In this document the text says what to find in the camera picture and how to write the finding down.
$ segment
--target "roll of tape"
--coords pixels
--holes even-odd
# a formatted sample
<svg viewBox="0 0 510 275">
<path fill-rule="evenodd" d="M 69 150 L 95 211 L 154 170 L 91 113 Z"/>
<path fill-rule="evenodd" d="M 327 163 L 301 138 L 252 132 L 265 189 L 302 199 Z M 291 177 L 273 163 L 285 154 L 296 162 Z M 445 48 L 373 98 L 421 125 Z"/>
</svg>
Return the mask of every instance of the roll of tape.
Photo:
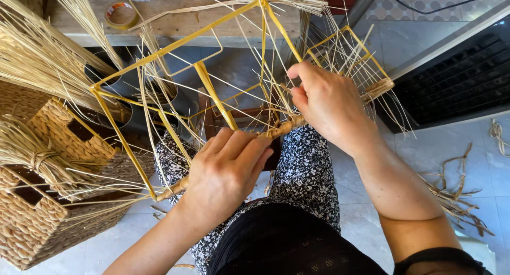
<svg viewBox="0 0 510 275">
<path fill-rule="evenodd" d="M 120 7 L 127 7 L 130 8 L 134 13 L 132 17 L 129 17 L 127 21 L 124 23 L 114 23 L 112 22 L 112 14 L 115 10 L 119 9 Z M 119 30 L 126 30 L 129 29 L 138 22 L 138 13 L 133 9 L 129 3 L 126 2 L 116 2 L 108 6 L 108 8 L 105 11 L 105 20 L 108 25 L 110 25 L 112 28 L 119 29 Z"/>
</svg>

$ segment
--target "yellow metal frame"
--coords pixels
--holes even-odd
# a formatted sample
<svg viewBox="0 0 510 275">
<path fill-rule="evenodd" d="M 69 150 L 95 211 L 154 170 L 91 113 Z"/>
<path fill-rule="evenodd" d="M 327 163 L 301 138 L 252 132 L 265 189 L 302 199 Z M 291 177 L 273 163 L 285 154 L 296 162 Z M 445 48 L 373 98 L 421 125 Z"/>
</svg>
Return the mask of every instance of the yellow metal frame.
<svg viewBox="0 0 510 275">
<path fill-rule="evenodd" d="M 363 60 L 367 59 L 367 58 L 370 58 L 372 59 L 372 61 L 374 61 L 375 65 L 377 66 L 377 68 L 379 68 L 379 70 L 382 72 L 382 74 L 386 77 L 386 78 L 389 78 L 389 76 L 386 74 L 386 72 L 383 70 L 383 68 L 379 65 L 379 63 L 377 62 L 377 60 L 375 60 L 375 58 L 372 56 L 372 53 L 370 53 L 370 51 L 368 51 L 368 49 L 363 45 L 363 42 L 360 40 L 360 38 L 358 38 L 356 36 L 356 34 L 354 34 L 354 31 L 352 31 L 352 29 L 349 27 L 349 26 L 344 26 L 342 27 L 339 31 L 335 32 L 334 34 L 332 34 L 331 36 L 327 37 L 326 39 L 322 40 L 321 42 L 315 44 L 314 46 L 310 47 L 308 50 L 307 50 L 307 54 L 310 55 L 310 57 L 312 57 L 312 59 L 314 59 L 314 62 L 317 64 L 317 66 L 322 67 L 322 65 L 320 64 L 320 61 L 319 59 L 317 59 L 317 57 L 315 57 L 315 55 L 313 54 L 312 52 L 312 49 L 315 49 L 317 48 L 318 46 L 321 46 L 322 44 L 330 41 L 333 37 L 337 36 L 337 35 L 342 35 L 344 34 L 344 32 L 348 31 L 350 33 L 350 35 L 354 38 L 354 40 L 356 40 L 356 42 L 358 44 L 360 44 L 361 48 L 365 51 L 365 56 L 363 56 L 358 62 L 354 63 L 352 66 L 355 66 L 355 65 L 358 65 L 360 62 L 362 62 Z"/>
<path fill-rule="evenodd" d="M 137 60 L 136 63 L 124 68 L 123 70 L 120 70 L 118 71 L 117 73 L 114 73 L 110 76 L 107 76 L 106 78 L 102 79 L 101 81 L 99 81 L 98 83 L 95 83 L 93 84 L 92 86 L 90 86 L 90 92 L 97 98 L 97 101 L 99 102 L 99 104 L 101 105 L 101 108 L 104 110 L 105 112 L 105 115 L 106 117 L 108 118 L 108 120 L 110 121 L 113 129 L 115 130 L 115 132 L 117 133 L 118 137 L 119 137 L 119 140 L 121 141 L 122 145 L 124 146 L 124 149 L 125 151 L 127 152 L 128 156 L 131 158 L 131 160 L 133 161 L 133 164 L 136 166 L 137 168 L 137 171 L 138 173 L 140 174 L 140 176 L 142 177 L 142 180 L 144 181 L 145 185 L 147 186 L 148 190 L 149 190 L 149 193 L 150 193 L 150 196 L 152 197 L 153 200 L 156 200 L 156 194 L 154 192 L 154 189 L 152 187 L 152 185 L 150 184 L 148 178 L 147 178 L 147 175 L 145 174 L 145 172 L 143 171 L 140 163 L 138 162 L 138 160 L 136 159 L 135 155 L 133 154 L 133 151 L 131 150 L 130 146 L 128 145 L 128 143 L 126 142 L 126 140 L 124 139 L 124 136 L 122 135 L 120 129 L 118 128 L 118 126 L 116 125 L 115 121 L 113 120 L 113 117 L 110 113 L 110 111 L 108 110 L 107 106 L 106 106 L 106 103 L 105 101 L 103 100 L 102 96 L 106 96 L 106 97 L 112 97 L 112 98 L 116 98 L 118 100 L 122 100 L 122 101 L 125 101 L 125 102 L 129 102 L 133 105 L 138 105 L 138 106 L 143 106 L 143 104 L 139 103 L 139 102 L 136 102 L 136 101 L 132 101 L 130 99 L 127 99 L 127 98 L 124 98 L 124 97 L 121 97 L 121 96 L 117 96 L 117 95 L 114 95 L 114 94 L 111 94 L 111 93 L 108 93 L 106 91 L 103 91 L 101 89 L 101 84 L 105 83 L 106 81 L 109 81 L 115 77 L 118 77 L 124 73 L 126 73 L 127 71 L 130 71 L 130 70 L 133 70 L 133 69 L 136 69 L 138 67 L 141 67 L 145 64 L 148 64 L 152 61 L 155 61 L 157 60 L 159 57 L 164 57 L 165 54 L 168 54 L 169 52 L 177 49 L 178 47 L 181 47 L 182 45 L 188 43 L 189 41 L 195 39 L 196 37 L 200 36 L 201 34 L 209 31 L 209 30 L 212 30 L 213 33 L 214 33 L 214 30 L 213 28 L 219 24 L 222 24 L 232 18 L 235 18 L 239 15 L 241 15 L 242 13 L 252 9 L 252 8 L 255 8 L 255 7 L 261 7 L 263 8 L 262 10 L 262 13 L 265 13 L 264 12 L 264 9 L 267 11 L 269 17 L 272 19 L 273 23 L 276 25 L 277 29 L 280 31 L 280 33 L 283 35 L 283 37 L 285 38 L 285 41 L 287 42 L 287 44 L 289 45 L 290 47 L 290 50 L 292 51 L 294 57 L 296 57 L 297 61 L 298 62 L 302 62 L 303 59 L 302 57 L 299 55 L 298 51 L 296 50 L 296 48 L 294 47 L 294 44 L 292 44 L 292 41 L 290 40 L 289 36 L 287 35 L 287 32 L 285 31 L 284 27 L 282 26 L 282 24 L 278 21 L 278 18 L 276 17 L 276 15 L 274 14 L 271 6 L 269 5 L 269 3 L 267 2 L 267 0 L 254 0 L 252 2 L 250 2 L 249 4 L 246 4 L 245 6 L 242 6 L 241 8 L 225 15 L 224 17 L 214 21 L 213 23 L 203 27 L 202 29 L 190 34 L 189 36 L 187 37 L 184 37 L 180 40 L 177 40 L 176 42 L 160 49 L 159 51 L 157 51 L 156 53 L 153 53 L 151 54 L 150 56 L 147 56 L 147 57 L 144 57 L 142 59 L 139 59 Z M 265 47 L 266 47 L 266 19 L 264 17 L 265 15 L 263 15 L 262 17 L 262 71 L 261 71 L 261 80 L 260 80 L 260 83 L 242 91 L 242 92 L 239 92 L 238 94 L 234 95 L 234 96 L 231 96 L 229 98 L 227 98 L 226 100 L 224 101 L 221 101 L 219 99 L 219 97 L 216 95 L 215 93 L 215 90 L 214 90 L 214 87 L 211 83 L 211 79 L 209 78 L 209 74 L 207 73 L 207 70 L 206 70 L 206 67 L 203 63 L 203 61 L 205 59 L 202 59 L 201 61 L 199 62 L 196 62 L 192 65 L 189 65 L 188 67 L 186 67 L 185 69 L 183 70 L 186 70 L 188 68 L 190 68 L 191 66 L 193 66 L 195 68 L 195 70 L 197 71 L 198 75 L 200 76 L 201 78 L 201 81 L 202 83 L 204 84 L 205 88 L 207 89 L 208 93 L 209 93 L 209 96 L 213 99 L 214 101 L 214 105 L 212 105 L 211 107 L 208 107 L 207 109 L 203 110 L 203 111 L 199 111 L 197 113 L 195 113 L 194 115 L 191 115 L 189 117 L 185 117 L 185 116 L 181 116 L 181 115 L 177 115 L 177 114 L 173 114 L 173 113 L 170 113 L 170 112 L 167 112 L 167 111 L 162 111 L 160 109 L 157 109 L 157 108 L 154 108 L 154 107 L 148 107 L 148 109 L 151 109 L 153 111 L 156 111 L 159 116 L 161 117 L 162 121 L 163 121 L 163 125 L 165 126 L 165 128 L 167 128 L 167 130 L 169 131 L 170 133 L 170 136 L 172 137 L 172 139 L 177 143 L 177 147 L 180 149 L 180 151 L 182 152 L 182 154 L 186 157 L 186 160 L 189 162 L 191 161 L 191 159 L 189 158 L 186 150 L 184 149 L 184 146 L 182 146 L 182 143 L 179 141 L 179 138 L 177 136 L 177 134 L 175 133 L 175 131 L 170 127 L 170 123 L 168 122 L 168 119 L 166 118 L 166 115 L 171 115 L 171 116 L 176 116 L 176 117 L 181 117 L 182 119 L 185 119 L 185 120 L 190 120 L 192 119 L 194 116 L 197 116 L 199 114 L 201 114 L 202 112 L 205 112 L 207 111 L 208 109 L 212 109 L 213 107 L 217 107 L 217 109 L 220 110 L 220 113 L 223 115 L 224 119 L 226 120 L 228 126 L 230 128 L 232 128 L 233 130 L 237 130 L 238 127 L 237 127 L 237 124 L 236 122 L 234 121 L 233 117 L 232 117 L 232 114 L 230 111 L 227 111 L 225 109 L 225 107 L 223 106 L 223 103 L 225 101 L 228 101 L 232 98 L 235 98 L 239 95 L 241 95 L 242 93 L 245 93 L 245 92 L 248 92 L 256 87 L 261 87 L 263 89 L 263 92 L 264 92 L 264 95 L 265 97 L 267 98 L 268 95 L 267 95 L 267 91 L 265 90 L 264 86 L 263 86 L 263 75 L 264 75 L 264 65 L 267 65 L 265 63 L 265 59 L 264 59 L 264 54 L 265 54 Z M 344 28 L 342 28 L 340 31 L 338 31 L 337 33 L 333 34 L 332 36 L 326 38 L 325 40 L 323 40 L 322 42 L 320 42 L 319 44 L 313 46 L 312 48 L 310 48 L 309 50 L 307 50 L 307 53 L 310 54 L 312 56 L 312 58 L 315 60 L 315 63 L 317 65 L 319 65 L 320 67 L 322 67 L 320 65 L 320 62 L 319 60 L 315 57 L 315 55 L 313 55 L 313 53 L 311 52 L 311 50 L 313 48 L 316 48 L 317 46 L 319 45 L 322 45 L 323 43 L 325 43 L 326 41 L 330 40 L 332 37 L 335 37 L 338 33 L 343 33 L 344 31 L 348 30 L 349 32 L 351 32 L 351 34 L 353 35 L 354 39 L 363 47 L 364 51 L 366 51 L 366 53 L 370 54 L 368 52 L 368 50 L 364 47 L 363 43 L 360 41 L 360 39 L 358 37 L 356 37 L 354 35 L 354 33 L 352 32 L 352 30 L 346 26 Z M 221 51 L 223 50 L 223 47 L 221 47 L 221 50 L 219 52 L 216 52 L 214 53 L 213 55 L 207 57 L 206 59 L 210 58 L 210 57 L 213 57 L 214 55 L 220 53 Z M 374 62 L 376 63 L 376 65 L 378 66 L 378 68 L 384 73 L 384 75 L 387 77 L 386 73 L 383 71 L 383 69 L 380 67 L 379 63 L 377 63 L 377 61 L 375 61 L 375 59 L 373 59 Z M 280 94 L 280 96 L 283 96 L 283 92 L 281 91 L 280 87 L 277 85 L 276 86 L 277 88 L 277 91 L 278 91 L 278 94 Z"/>
</svg>

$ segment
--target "woman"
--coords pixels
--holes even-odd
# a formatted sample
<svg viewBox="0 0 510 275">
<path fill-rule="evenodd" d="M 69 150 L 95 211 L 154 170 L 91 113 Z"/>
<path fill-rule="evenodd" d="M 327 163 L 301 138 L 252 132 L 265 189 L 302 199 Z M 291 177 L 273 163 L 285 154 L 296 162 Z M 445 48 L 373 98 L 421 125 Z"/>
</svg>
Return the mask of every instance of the woman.
<svg viewBox="0 0 510 275">
<path fill-rule="evenodd" d="M 190 151 L 188 189 L 170 199 L 175 206 L 105 274 L 166 274 L 189 248 L 201 274 L 385 274 L 340 236 L 326 140 L 354 158 L 394 274 L 481 274 L 433 194 L 365 115 L 352 81 L 307 62 L 288 76 L 301 77 L 293 102 L 310 125 L 285 135 L 269 197 L 244 203 L 272 154 L 271 140 L 223 128 L 196 155 Z M 165 139 L 158 147 L 162 181 L 172 184 L 188 171 Z"/>
</svg>

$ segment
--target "floral patterned pants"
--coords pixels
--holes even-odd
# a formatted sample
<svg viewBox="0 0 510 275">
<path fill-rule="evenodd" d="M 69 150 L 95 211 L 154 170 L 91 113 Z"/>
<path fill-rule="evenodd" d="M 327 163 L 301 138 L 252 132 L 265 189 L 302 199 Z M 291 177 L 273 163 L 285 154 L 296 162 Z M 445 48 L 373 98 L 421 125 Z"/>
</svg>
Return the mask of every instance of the floral patterned pants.
<svg viewBox="0 0 510 275">
<path fill-rule="evenodd" d="M 190 157 L 195 156 L 196 151 L 185 148 Z M 181 156 L 167 132 L 163 141 L 156 146 L 156 157 L 164 176 L 158 168 L 158 161 L 155 162 L 156 172 L 163 186 L 172 185 L 188 174 L 189 167 Z M 169 198 L 169 201 L 174 206 L 180 198 L 181 194 L 177 194 Z M 310 125 L 297 128 L 284 136 L 282 155 L 269 196 L 251 204 L 242 203 L 229 219 L 191 248 L 196 268 L 201 275 L 206 274 L 212 253 L 228 227 L 241 214 L 268 203 L 301 207 L 340 233 L 340 208 L 328 142 Z"/>
</svg>

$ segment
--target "finger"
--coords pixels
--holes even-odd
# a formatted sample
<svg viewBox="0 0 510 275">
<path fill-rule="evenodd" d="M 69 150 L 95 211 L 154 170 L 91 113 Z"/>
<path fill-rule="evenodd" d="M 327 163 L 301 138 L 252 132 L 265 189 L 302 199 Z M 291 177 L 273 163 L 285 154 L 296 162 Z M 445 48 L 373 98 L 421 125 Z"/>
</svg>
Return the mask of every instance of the finger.
<svg viewBox="0 0 510 275">
<path fill-rule="evenodd" d="M 321 73 L 322 68 L 319 66 L 312 65 L 306 61 L 292 65 L 287 70 L 287 76 L 290 79 L 300 77 L 301 85 L 307 83 L 313 83 L 314 79 Z"/>
<path fill-rule="evenodd" d="M 222 128 L 215 136 L 211 146 L 207 148 L 208 153 L 217 154 L 225 146 L 228 139 L 233 135 L 233 130 L 230 128 Z"/>
<path fill-rule="evenodd" d="M 296 105 L 297 109 L 301 113 L 306 114 L 306 110 L 308 110 L 308 96 L 303 88 L 294 87 L 290 90 L 292 93 L 292 102 Z"/>
<path fill-rule="evenodd" d="M 216 138 L 216 136 L 210 138 L 205 145 L 203 145 L 203 147 L 200 149 L 200 151 L 198 151 L 198 153 L 196 154 L 200 154 L 200 153 L 204 153 L 205 151 L 207 151 L 207 149 L 211 146 L 211 144 L 213 143 L 214 139 Z"/>
<path fill-rule="evenodd" d="M 265 149 L 271 144 L 272 138 L 257 137 L 249 142 L 236 159 L 236 164 L 251 171 Z"/>
<path fill-rule="evenodd" d="M 264 153 L 260 156 L 257 163 L 255 164 L 255 167 L 253 167 L 252 175 L 250 176 L 249 186 L 254 187 L 255 183 L 257 182 L 258 176 L 264 169 L 264 166 L 266 165 L 267 160 L 271 155 L 273 155 L 274 151 L 271 148 L 266 148 Z"/>
<path fill-rule="evenodd" d="M 223 149 L 219 152 L 221 157 L 234 160 L 243 151 L 246 145 L 255 139 L 257 135 L 245 131 L 237 130 L 233 133 L 232 137 L 228 139 Z"/>
</svg>

